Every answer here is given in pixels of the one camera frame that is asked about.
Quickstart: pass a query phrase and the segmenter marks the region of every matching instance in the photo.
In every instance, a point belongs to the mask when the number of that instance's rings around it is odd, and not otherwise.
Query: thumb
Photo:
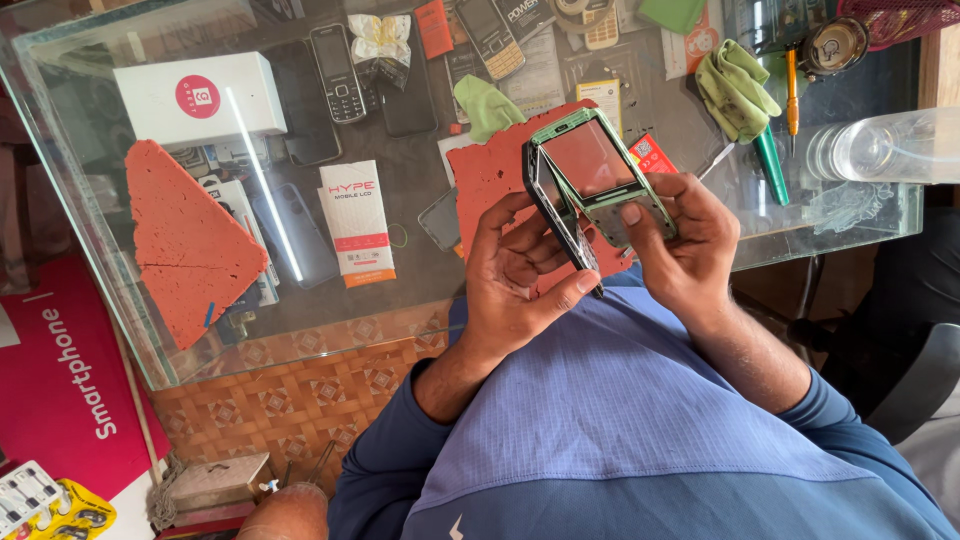
[[[553,285],[545,294],[527,305],[531,319],[540,333],[561,315],[573,309],[580,299],[600,283],[596,270],[578,270]]]
[[[620,219],[644,271],[666,269],[673,264],[673,257],[663,244],[663,233],[646,208],[627,203],[620,209]]]

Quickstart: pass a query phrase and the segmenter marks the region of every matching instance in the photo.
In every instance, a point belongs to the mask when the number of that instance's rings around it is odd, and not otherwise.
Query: green phone frame
[[[543,148],[543,153],[553,169],[554,176],[560,182],[561,188],[567,196],[574,202],[577,208],[590,220],[590,223],[596,226],[597,230],[604,236],[608,243],[616,248],[625,248],[630,245],[630,239],[623,230],[623,224],[620,221],[619,209],[628,201],[633,201],[647,208],[651,215],[658,220],[658,226],[663,233],[664,238],[672,238],[677,235],[677,224],[667,213],[660,202],[660,197],[654,193],[647,182],[646,177],[640,172],[636,162],[630,157],[627,147],[617,136],[610,124],[610,120],[599,109],[581,108],[564,116],[563,118],[551,122],[550,124],[536,130],[530,136],[530,143],[535,147],[556,138],[560,135],[570,132],[574,128],[586,124],[591,120],[597,120],[604,134],[613,144],[620,157],[634,173],[636,184],[622,185],[613,189],[608,189],[601,193],[582,197],[573,184],[566,178],[560,167],[550,158],[550,153]]]

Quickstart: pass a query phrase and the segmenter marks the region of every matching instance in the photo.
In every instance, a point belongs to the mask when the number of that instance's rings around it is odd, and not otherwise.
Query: blue shirt
[[[587,297],[493,371],[454,427],[418,363],[344,458],[331,538],[960,539],[813,373],[774,416],[645,289]]]

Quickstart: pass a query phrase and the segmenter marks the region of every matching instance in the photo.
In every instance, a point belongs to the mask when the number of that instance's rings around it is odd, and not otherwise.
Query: yellow package
[[[40,512],[27,520],[4,540],[93,540],[117,519],[110,503],[68,479],[57,483],[70,495],[70,507],[61,514],[61,499],[50,504],[49,515]]]

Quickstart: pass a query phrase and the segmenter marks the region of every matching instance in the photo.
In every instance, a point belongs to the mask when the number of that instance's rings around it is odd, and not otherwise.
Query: metal tin
[[[834,75],[857,65],[869,46],[867,27],[853,17],[839,16],[804,38],[798,66],[809,74]]]

